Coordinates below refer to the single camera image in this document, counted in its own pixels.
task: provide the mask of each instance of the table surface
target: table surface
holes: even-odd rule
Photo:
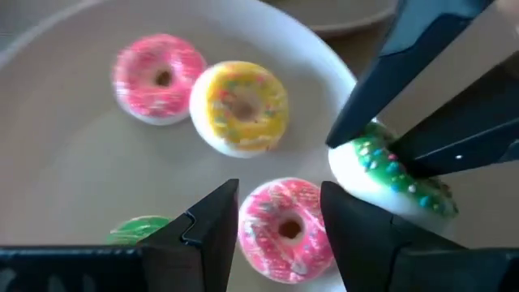
[[[44,7],[30,7],[27,0],[0,1],[0,49],[40,19],[76,1],[45,0]],[[327,42],[359,76],[375,56],[387,27],[388,22],[376,24]],[[400,110],[399,118],[405,119],[405,112],[410,109]],[[518,166],[512,162],[442,178],[453,187],[462,212],[456,223],[462,228],[458,228],[454,240],[468,247],[519,246],[519,233],[514,223],[519,200],[514,181]]]

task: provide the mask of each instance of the miniature donut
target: miniature donut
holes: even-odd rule
[[[329,150],[333,175],[351,195],[442,234],[458,214],[449,187],[409,175],[387,149],[393,141],[388,129],[370,122],[358,138]]]
[[[170,222],[170,218],[161,216],[133,218],[110,231],[108,242],[118,245],[135,245]]]
[[[196,80],[190,112],[209,145],[240,158],[275,147],[289,119],[281,82],[267,69],[240,61],[218,63]]]
[[[311,182],[299,178],[267,182],[245,199],[238,218],[243,254],[256,271],[274,281],[308,281],[333,262],[320,189]]]
[[[156,126],[189,116],[189,98],[205,69],[202,55],[175,36],[146,36],[117,58],[113,85],[117,101],[130,115]]]

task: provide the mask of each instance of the sprinkle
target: sprinkle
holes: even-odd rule
[[[265,110],[265,115],[269,118],[273,117],[275,113],[276,112],[274,112],[273,110],[270,110],[270,109]]]
[[[396,162],[389,163],[388,167],[386,168],[387,172],[394,172],[396,170],[398,170],[398,163]]]
[[[369,160],[365,160],[363,163],[362,163],[362,166],[364,166],[364,171],[368,171],[370,169],[370,165],[371,165],[371,161]]]
[[[230,88],[233,88],[234,86],[238,85],[238,82],[231,80],[227,83],[227,86]]]
[[[419,203],[420,203],[420,206],[427,207],[429,205],[430,201],[431,201],[431,198],[428,197],[428,196],[425,196],[425,197],[420,199]]]

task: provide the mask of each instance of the pink donut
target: pink donut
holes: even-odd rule
[[[238,241],[266,277],[296,284],[318,277],[333,261],[320,211],[320,189],[299,178],[256,188],[239,212]]]
[[[118,103],[152,125],[178,122],[189,116],[191,88],[204,69],[204,58],[189,42],[146,36],[118,55],[113,73]]]

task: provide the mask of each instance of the green donut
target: green donut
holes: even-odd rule
[[[110,231],[108,242],[111,244],[135,245],[170,222],[171,219],[160,216],[133,218]]]
[[[423,208],[442,217],[455,217],[459,211],[449,187],[438,178],[415,179],[398,162],[386,146],[394,135],[384,126],[370,122],[364,132],[352,141],[359,163],[375,181],[417,201]]]

